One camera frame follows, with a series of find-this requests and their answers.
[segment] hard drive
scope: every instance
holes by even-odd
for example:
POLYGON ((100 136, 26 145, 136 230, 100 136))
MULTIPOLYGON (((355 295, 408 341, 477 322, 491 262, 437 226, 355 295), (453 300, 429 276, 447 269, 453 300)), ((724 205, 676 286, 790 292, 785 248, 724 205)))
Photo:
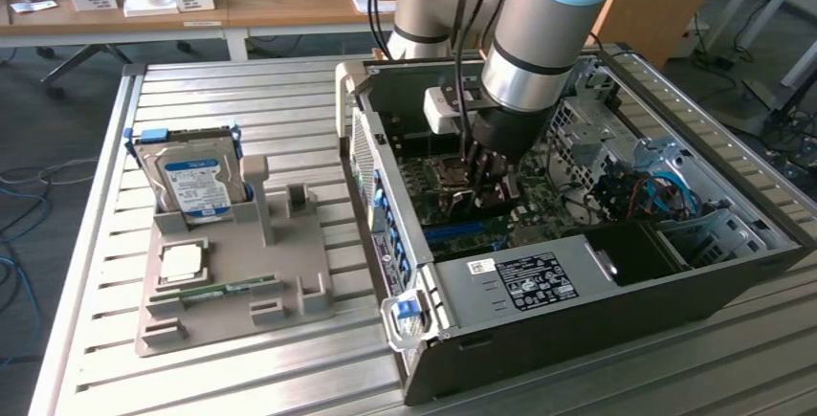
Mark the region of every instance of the hard drive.
POLYGON ((158 211, 180 211, 190 224, 228 218, 231 204, 248 199, 237 128, 149 129, 128 135, 128 148, 156 193, 158 211))

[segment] aluminum table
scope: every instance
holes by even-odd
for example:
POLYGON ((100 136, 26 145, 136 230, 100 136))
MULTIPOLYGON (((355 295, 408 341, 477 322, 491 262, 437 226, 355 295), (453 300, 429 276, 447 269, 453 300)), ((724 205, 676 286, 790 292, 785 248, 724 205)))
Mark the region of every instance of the aluminum table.
MULTIPOLYGON (((335 149, 335 66, 353 59, 157 65, 122 78, 30 414, 777 415, 817 407, 814 255, 703 321, 443 401, 401 405, 335 149), (153 194, 121 132, 231 121, 243 127, 245 153, 268 156, 267 189, 303 181, 316 193, 337 314, 140 359, 133 338, 153 194)), ((619 59, 817 232, 807 199, 762 172, 648 66, 619 59)), ((658 136, 663 129, 642 130, 658 136)))

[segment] green circuit board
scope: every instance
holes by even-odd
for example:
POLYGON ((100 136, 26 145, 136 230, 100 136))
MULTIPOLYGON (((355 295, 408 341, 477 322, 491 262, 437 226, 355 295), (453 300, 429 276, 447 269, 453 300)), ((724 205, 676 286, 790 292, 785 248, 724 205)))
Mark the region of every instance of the green circuit board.
POLYGON ((536 161, 519 169, 522 197, 507 214, 480 220, 448 223, 440 197, 449 198, 468 188, 456 169, 448 169, 451 156, 403 159, 400 172, 436 261, 445 261, 522 247, 560 238, 578 225, 562 195, 542 175, 536 161))

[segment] wooden desk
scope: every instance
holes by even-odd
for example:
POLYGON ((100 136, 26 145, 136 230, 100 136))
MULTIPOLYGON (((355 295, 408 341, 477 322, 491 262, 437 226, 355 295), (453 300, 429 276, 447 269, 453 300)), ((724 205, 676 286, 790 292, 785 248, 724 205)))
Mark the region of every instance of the wooden desk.
POLYGON ((216 0, 211 11, 144 17, 125 17, 121 9, 76 11, 70 0, 17 14, 8 4, 18 1, 0 0, 0 47, 221 38, 231 59, 247 60, 244 40, 252 35, 368 30, 351 0, 216 0))

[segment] blue cable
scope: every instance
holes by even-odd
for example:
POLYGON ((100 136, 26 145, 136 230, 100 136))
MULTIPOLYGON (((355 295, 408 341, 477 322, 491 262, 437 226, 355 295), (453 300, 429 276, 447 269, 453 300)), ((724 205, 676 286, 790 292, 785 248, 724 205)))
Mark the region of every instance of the blue cable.
POLYGON ((37 299, 34 298, 34 292, 32 291, 30 282, 28 280, 28 276, 25 275, 25 271, 22 271, 21 268, 16 265, 14 261, 6 258, 5 256, 0 256, 0 263, 6 265, 10 268, 10 270, 16 271, 16 273, 18 274, 20 280, 22 281, 22 287, 25 288, 25 294, 28 295, 28 299, 30 301, 30 307, 34 310, 34 329, 30 332, 30 338, 28 342, 25 343, 25 345, 22 346, 18 353, 13 356, 6 357, 6 359, 0 363, 0 368, 2 368, 14 360, 17 356, 21 356, 28 351, 28 349, 34 345, 34 341, 40 337, 40 327, 41 326, 40 326, 40 306, 37 305, 37 299))
POLYGON ((36 228, 45 221, 45 218, 48 217, 48 200, 44 198, 44 196, 40 196, 38 194, 17 193, 14 191, 4 189, 2 187, 0 187, 0 193, 5 193, 9 196, 13 196, 16 198, 32 198, 32 199, 38 200, 42 203, 42 213, 40 214, 40 218, 37 219, 37 221, 25 230, 14 234, 12 237, 1 239, 0 243, 4 243, 4 242, 12 242, 20 237, 22 237, 28 232, 30 232, 33 228, 36 228))

